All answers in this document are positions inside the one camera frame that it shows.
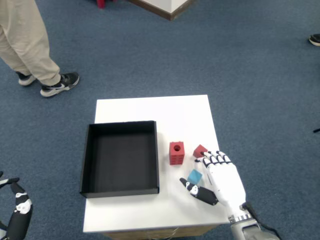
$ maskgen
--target red cube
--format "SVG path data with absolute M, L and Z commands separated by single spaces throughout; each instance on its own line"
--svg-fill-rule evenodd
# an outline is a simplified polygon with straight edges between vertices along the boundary
M 181 165 L 184 162 L 185 147 L 183 141 L 170 142 L 169 159 L 170 165 Z
M 193 156 L 195 156 L 196 158 L 201 158 L 203 157 L 203 155 L 201 154 L 201 152 L 208 152 L 208 150 L 202 146 L 201 144 L 194 150 L 193 152 Z

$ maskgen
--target white table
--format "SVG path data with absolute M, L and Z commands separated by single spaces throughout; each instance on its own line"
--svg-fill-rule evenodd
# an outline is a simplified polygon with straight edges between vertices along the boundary
M 228 223 L 224 207 L 193 198 L 179 181 L 193 169 L 193 151 L 202 144 L 218 150 L 207 95 L 103 99 L 96 104 L 95 123 L 156 121 L 160 193 L 86 200 L 83 232 L 123 232 Z M 184 142 L 183 165 L 169 164 L 169 143 Z M 209 187 L 202 176 L 202 185 Z

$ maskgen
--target white wall base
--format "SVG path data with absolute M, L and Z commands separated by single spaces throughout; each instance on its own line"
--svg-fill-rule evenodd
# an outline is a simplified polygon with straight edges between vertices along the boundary
M 175 0 L 143 0 L 144 2 L 162 9 L 168 13 L 172 11 L 172 1 Z
M 162 9 L 168 13 L 173 13 L 177 8 L 187 0 L 143 0 L 144 2 Z
M 187 0 L 171 0 L 171 12 L 170 13 L 173 13 L 177 8 L 179 8 L 186 1 Z

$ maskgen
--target white shoe sole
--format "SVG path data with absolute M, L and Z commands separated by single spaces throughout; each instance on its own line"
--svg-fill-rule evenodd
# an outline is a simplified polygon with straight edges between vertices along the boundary
M 315 46 L 317 46 L 317 47 L 320 47 L 320 43 L 315 42 L 315 41 L 312 41 L 310 38 L 309 38 L 309 41 L 310 41 L 310 43 L 312 43 L 313 45 L 315 45 Z
M 43 96 L 45 98 L 49 98 L 49 97 L 57 95 L 57 94 L 59 94 L 59 93 L 61 93 L 63 91 L 69 91 L 70 89 L 74 88 L 78 84 L 79 79 L 80 79 L 80 77 L 78 76 L 78 79 L 74 82 L 74 84 L 66 86 L 66 87 L 61 88 L 61 89 L 52 89 L 51 91 L 48 91 L 48 92 L 43 91 L 41 89 L 40 94 L 41 94 L 41 96 Z
M 29 79 L 28 80 L 21 80 L 21 79 L 19 79 L 19 84 L 21 85 L 21 86 L 29 86 L 30 84 L 32 84 L 34 81 L 36 80 L 36 78 L 34 77 L 34 76 L 30 76 L 29 77 Z

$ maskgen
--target wooden table base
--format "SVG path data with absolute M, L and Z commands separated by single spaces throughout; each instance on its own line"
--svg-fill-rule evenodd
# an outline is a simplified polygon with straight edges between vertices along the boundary
M 106 232 L 104 233 L 104 235 L 109 238 L 112 238 L 113 240 L 166 239 L 177 237 L 201 236 L 206 232 L 216 228 L 217 226 L 218 225 L 207 225 L 154 230 Z

